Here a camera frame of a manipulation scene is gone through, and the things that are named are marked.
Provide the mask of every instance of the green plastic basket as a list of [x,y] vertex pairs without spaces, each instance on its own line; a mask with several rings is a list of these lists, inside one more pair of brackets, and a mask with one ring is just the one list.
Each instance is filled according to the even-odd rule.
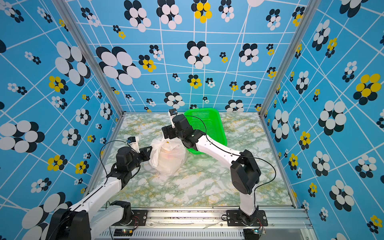
[[[214,108],[197,108],[197,109],[190,109],[184,113],[186,116],[189,124],[193,127],[193,129],[198,129],[203,132],[205,132],[205,126],[207,127],[207,134],[213,138],[213,140],[223,144],[227,145],[227,137],[224,133],[223,124],[221,122],[220,114],[219,112]],[[189,116],[195,116],[203,120],[204,124],[197,118],[194,117],[187,117]],[[189,148],[188,151],[190,151],[193,154],[203,154],[203,152],[198,152],[193,148]]]

